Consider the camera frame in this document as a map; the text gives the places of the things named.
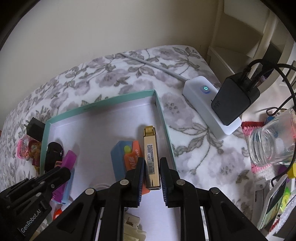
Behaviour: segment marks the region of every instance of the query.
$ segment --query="screw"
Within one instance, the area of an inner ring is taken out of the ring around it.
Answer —
[[[176,181],[176,183],[180,186],[183,186],[185,184],[185,181],[183,179],[179,179]]]
[[[94,189],[93,188],[88,188],[85,190],[85,194],[86,195],[92,195],[94,193]]]
[[[218,194],[220,192],[219,188],[211,188],[211,192],[214,194]]]
[[[129,184],[129,181],[126,180],[126,179],[122,179],[119,183],[120,183],[122,186],[125,186],[125,185],[128,185],[128,184]]]

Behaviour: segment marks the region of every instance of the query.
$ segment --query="black charger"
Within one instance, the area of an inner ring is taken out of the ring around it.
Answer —
[[[211,104],[224,125],[230,125],[260,96],[256,86],[250,89],[250,83],[246,72],[225,79]]]
[[[42,142],[45,124],[34,117],[26,122],[28,124],[24,126],[26,127],[27,135],[34,138],[36,141]]]

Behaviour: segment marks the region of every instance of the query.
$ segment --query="purple highlighter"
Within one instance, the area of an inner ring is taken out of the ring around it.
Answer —
[[[63,159],[61,168],[66,167],[71,171],[75,164],[76,158],[77,158],[76,154],[73,151],[68,150],[66,156]],[[55,190],[53,192],[52,199],[55,200],[56,202],[61,203],[66,186],[67,186],[67,182],[61,185],[57,190]]]

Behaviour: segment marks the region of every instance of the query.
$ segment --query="white power strip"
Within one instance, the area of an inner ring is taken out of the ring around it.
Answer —
[[[214,136],[221,141],[239,128],[242,121],[238,117],[228,126],[221,122],[211,107],[217,93],[218,90],[203,76],[187,80],[183,89],[185,98],[193,105]]]

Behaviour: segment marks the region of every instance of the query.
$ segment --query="cable cord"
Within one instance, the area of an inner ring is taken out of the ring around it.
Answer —
[[[292,99],[292,95],[291,96],[289,96],[281,105],[280,105],[280,107],[269,107],[268,109],[266,109],[266,114],[268,115],[268,116],[274,116],[279,110],[286,110],[285,108],[282,108],[290,99]],[[273,109],[276,109],[276,111],[275,112],[273,112],[272,114],[269,114],[268,113],[268,111],[270,111],[270,110],[273,110]]]
[[[165,72],[165,73],[167,73],[167,74],[169,74],[169,75],[171,75],[171,76],[175,77],[176,79],[179,79],[179,80],[181,80],[183,82],[185,82],[185,81],[188,80],[185,77],[181,76],[180,74],[177,74],[177,73],[175,73],[173,71],[170,71],[168,69],[165,69],[165,68],[163,68],[163,67],[161,67],[159,65],[153,64],[153,63],[148,62],[146,60],[143,60],[143,59],[140,59],[140,58],[136,58],[136,57],[130,56],[130,55],[126,54],[126,53],[120,53],[120,54],[123,55],[123,56],[125,56],[125,57],[127,57],[127,58],[130,58],[130,59],[133,59],[133,60],[137,60],[137,61],[139,61],[141,63],[144,63],[144,64],[147,64],[147,65],[149,65],[151,67],[157,68],[157,69],[159,69],[159,70],[161,70],[161,71],[163,71],[163,72]]]
[[[295,70],[296,71],[296,68],[294,66],[291,66],[291,65],[288,65],[288,64],[273,64],[273,63],[270,63],[269,61],[266,61],[266,60],[263,60],[263,59],[256,59],[254,61],[252,61],[250,64],[248,64],[247,68],[246,69],[249,69],[250,67],[252,67],[254,64],[257,64],[257,63],[262,63],[262,64],[269,64],[270,66],[272,66],[270,70],[274,69],[276,70],[283,78],[283,80],[285,81],[286,85],[288,86],[288,89],[291,93],[291,97],[293,99],[293,103],[294,103],[294,106],[296,106],[296,96],[295,96],[295,93],[294,93],[294,90],[290,84],[290,82],[288,81],[288,78],[286,77],[286,75],[280,70],[280,68],[289,68],[289,69],[292,69],[292,70]],[[255,78],[251,81],[251,83],[248,85],[248,89],[252,89],[256,86],[257,84],[257,80],[265,73],[266,71],[261,71],[258,75],[255,76]],[[292,157],[292,160],[291,160],[291,163],[288,167],[288,169],[282,173],[280,173],[279,175],[276,175],[272,180],[271,180],[271,185],[274,186],[273,184],[273,181],[280,178],[281,176],[283,176],[284,174],[286,174],[293,166],[294,162],[295,162],[295,158],[296,158],[296,145],[295,145],[295,148],[294,148],[294,153],[293,153],[293,157]]]
[[[138,62],[141,62],[141,63],[147,64],[147,65],[149,65],[149,66],[151,66],[151,67],[154,67],[154,68],[157,68],[157,69],[159,69],[159,70],[162,70],[163,72],[165,72],[165,73],[167,73],[167,74],[169,74],[169,75],[171,75],[171,76],[173,76],[173,77],[175,77],[175,78],[177,78],[177,79],[179,79],[179,80],[181,80],[181,81],[183,81],[183,82],[185,82],[185,81],[188,80],[188,79],[184,78],[183,76],[181,76],[180,74],[174,73],[173,71],[170,71],[170,70],[168,70],[168,69],[165,69],[165,68],[163,68],[163,67],[161,67],[161,66],[159,66],[159,65],[153,64],[153,63],[148,62],[148,61],[146,61],[146,60],[143,60],[143,59],[140,59],[140,58],[136,58],[136,57],[130,56],[130,55],[126,54],[126,53],[120,53],[120,54],[123,55],[123,56],[125,56],[125,57],[127,57],[127,58],[129,58],[129,59],[133,59],[133,60],[136,60],[136,61],[138,61]],[[271,62],[269,62],[269,61],[267,61],[267,60],[264,60],[264,59],[255,59],[255,60],[253,60],[252,62],[250,62],[250,63],[248,64],[248,66],[243,70],[243,72],[242,72],[242,77],[241,77],[241,80],[240,80],[241,82],[243,82],[243,81],[245,80],[245,77],[246,77],[247,74],[251,71],[252,66],[253,66],[254,64],[258,64],[258,63],[269,64],[269,65],[272,66],[272,68],[270,68],[269,70],[261,71],[258,75],[256,75],[256,76],[254,77],[254,79],[250,82],[250,84],[248,85],[247,90],[251,90],[251,89],[253,89],[253,88],[256,86],[256,84],[257,84],[259,78],[260,78],[262,75],[264,75],[264,74],[266,74],[267,72],[269,72],[269,71],[275,69],[275,70],[276,70],[276,71],[282,76],[284,82],[285,82],[286,85],[288,86],[288,89],[290,90],[290,93],[291,93],[291,96],[290,96],[287,100],[284,101],[284,103],[283,103],[283,104],[282,104],[282,105],[276,110],[276,112],[279,111],[280,109],[282,109],[282,107],[283,107],[283,106],[284,106],[284,105],[285,105],[285,104],[286,104],[291,98],[293,99],[294,106],[296,106],[296,96],[295,96],[295,93],[294,93],[294,91],[293,91],[293,88],[292,88],[290,82],[288,81],[287,76],[286,76],[286,75],[280,70],[280,68],[289,68],[289,69],[292,69],[292,70],[296,71],[296,67],[291,66],[291,65],[288,65],[288,64],[273,64],[273,63],[271,63]],[[295,158],[296,158],[296,145],[295,145],[295,148],[294,148],[294,154],[293,154],[293,157],[292,157],[292,160],[291,160],[291,163],[290,163],[288,169],[287,169],[285,172],[283,172],[283,173],[281,173],[281,174],[275,176],[275,177],[271,180],[271,185],[272,185],[272,186],[274,186],[274,184],[273,184],[273,181],[274,181],[274,180],[276,180],[277,178],[280,178],[281,176],[283,176],[284,174],[286,174],[286,173],[292,168],[292,166],[293,166],[293,164],[294,164],[294,161],[295,161]]]

